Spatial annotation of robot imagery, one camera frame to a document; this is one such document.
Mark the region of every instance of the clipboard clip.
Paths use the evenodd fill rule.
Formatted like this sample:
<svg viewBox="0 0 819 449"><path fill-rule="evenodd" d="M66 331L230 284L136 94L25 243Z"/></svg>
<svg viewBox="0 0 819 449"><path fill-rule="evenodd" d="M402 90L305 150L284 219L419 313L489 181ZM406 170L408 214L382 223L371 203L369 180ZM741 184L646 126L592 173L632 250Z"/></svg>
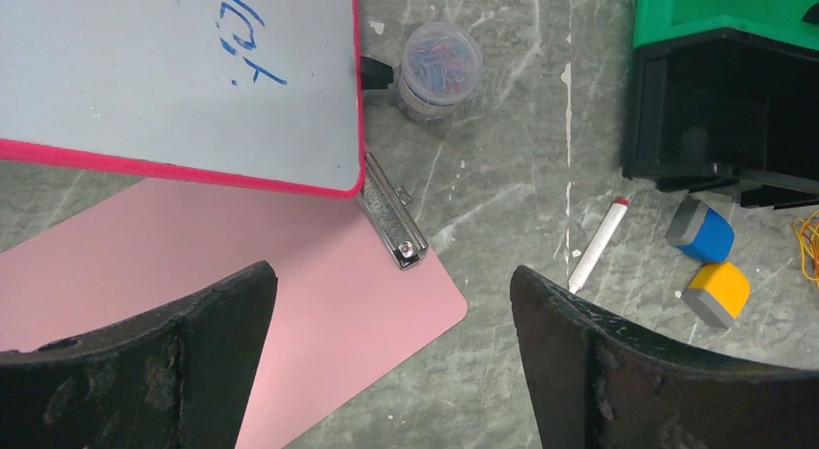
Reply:
<svg viewBox="0 0 819 449"><path fill-rule="evenodd" d="M372 153L364 154L364 185L356 197L381 241L401 270L420 263L427 240L407 212L412 197L404 188L393 188Z"/></svg>

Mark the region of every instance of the green tray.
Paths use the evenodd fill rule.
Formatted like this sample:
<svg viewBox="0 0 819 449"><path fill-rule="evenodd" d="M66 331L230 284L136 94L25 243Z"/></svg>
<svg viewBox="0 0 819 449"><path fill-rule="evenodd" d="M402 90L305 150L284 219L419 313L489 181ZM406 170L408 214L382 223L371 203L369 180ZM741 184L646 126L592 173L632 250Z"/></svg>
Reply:
<svg viewBox="0 0 819 449"><path fill-rule="evenodd" d="M635 48L728 27L819 50L819 25L803 22L819 0L637 0Z"/></svg>

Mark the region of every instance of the yellow eraser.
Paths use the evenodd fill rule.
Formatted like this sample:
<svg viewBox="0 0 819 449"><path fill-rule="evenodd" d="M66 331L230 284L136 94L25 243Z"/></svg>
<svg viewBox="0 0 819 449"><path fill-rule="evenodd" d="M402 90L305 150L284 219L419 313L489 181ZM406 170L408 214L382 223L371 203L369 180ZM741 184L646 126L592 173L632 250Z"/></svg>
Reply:
<svg viewBox="0 0 819 449"><path fill-rule="evenodd" d="M748 278L731 263L709 264L693 278L682 299L709 326L728 328L750 295Z"/></svg>

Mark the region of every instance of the white marker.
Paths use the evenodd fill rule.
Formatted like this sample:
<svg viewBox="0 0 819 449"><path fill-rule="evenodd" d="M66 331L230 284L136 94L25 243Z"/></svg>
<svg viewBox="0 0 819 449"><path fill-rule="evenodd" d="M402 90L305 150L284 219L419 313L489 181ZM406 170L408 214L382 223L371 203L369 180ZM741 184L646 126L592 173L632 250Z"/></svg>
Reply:
<svg viewBox="0 0 819 449"><path fill-rule="evenodd" d="M594 233L594 237L589 242L583 257L580 258L575 271L569 277L569 293L574 295L583 288L594 266L600 260L600 256L603 255L603 250L608 246L611 236L614 235L614 231L617 230L617 226L620 225L620 221L626 215L628 208L629 202L623 198L618 198L611 204L611 208L608 209L606 217L603 218L603 222L601 222L597 232Z"/></svg>

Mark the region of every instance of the table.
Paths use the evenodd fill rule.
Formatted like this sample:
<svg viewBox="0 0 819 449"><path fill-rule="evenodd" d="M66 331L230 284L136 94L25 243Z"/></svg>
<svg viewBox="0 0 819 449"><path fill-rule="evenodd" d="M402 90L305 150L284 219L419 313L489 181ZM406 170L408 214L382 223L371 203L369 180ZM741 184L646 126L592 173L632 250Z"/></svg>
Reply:
<svg viewBox="0 0 819 449"><path fill-rule="evenodd" d="M411 213L469 313L291 447L540 447L509 279L524 264L565 284L616 196L631 209L580 295L699 347L819 367L819 294L790 230L810 209L744 210L703 195L734 226L731 259L753 292L727 331L674 296L697 271L664 242L682 195L618 172L633 12L634 0L361 0L366 55L396 64L411 31L433 20L483 47L477 96L440 126L411 124L389 93L365 97L367 141L414 198ZM0 250L137 180L0 163Z"/></svg>

